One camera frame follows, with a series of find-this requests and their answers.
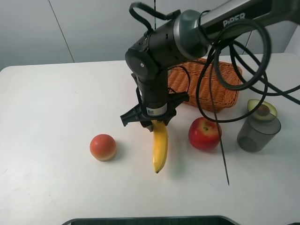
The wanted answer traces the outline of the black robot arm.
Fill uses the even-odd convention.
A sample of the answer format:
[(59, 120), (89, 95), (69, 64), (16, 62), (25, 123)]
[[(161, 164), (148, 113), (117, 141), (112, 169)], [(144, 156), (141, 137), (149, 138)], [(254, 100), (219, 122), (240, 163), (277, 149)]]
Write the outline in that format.
[[(272, 89), (274, 96), (291, 97), (291, 91), (281, 91), (267, 81), (265, 70), (270, 61), (271, 40), (266, 27), (280, 21), (300, 22), (297, 0), (230, 0), (223, 5), (199, 13), (176, 10), (167, 15), (141, 2), (129, 7), (130, 14), (146, 26), (144, 35), (125, 54), (132, 77), (137, 84), (138, 104), (121, 116), (124, 126), (140, 122), (149, 130), (152, 121), (165, 124), (176, 115), (176, 107), (188, 101), (187, 92), (177, 93), (168, 88), (168, 70), (178, 64), (207, 56), (218, 80), (228, 90), (252, 88), (257, 82)], [(253, 77), (241, 85), (230, 85), (221, 76), (219, 54), (225, 47), (239, 45), (236, 38), (256, 30), (263, 42), (263, 57)]]

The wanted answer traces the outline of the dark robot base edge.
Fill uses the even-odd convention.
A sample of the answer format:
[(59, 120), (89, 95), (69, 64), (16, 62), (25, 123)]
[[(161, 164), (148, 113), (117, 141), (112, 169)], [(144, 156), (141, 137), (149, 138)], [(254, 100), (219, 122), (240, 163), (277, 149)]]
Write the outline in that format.
[(76, 218), (63, 225), (237, 225), (221, 216)]

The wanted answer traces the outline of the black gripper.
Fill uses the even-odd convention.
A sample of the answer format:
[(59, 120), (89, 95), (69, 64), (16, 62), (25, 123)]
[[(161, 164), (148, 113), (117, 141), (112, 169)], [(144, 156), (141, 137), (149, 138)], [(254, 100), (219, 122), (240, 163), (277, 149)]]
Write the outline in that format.
[(153, 120), (163, 122), (166, 126), (176, 116), (176, 108), (189, 100), (187, 92), (168, 94), (167, 103), (160, 108), (144, 108), (141, 103), (120, 116), (123, 126), (131, 122), (140, 122), (143, 128), (153, 131)]

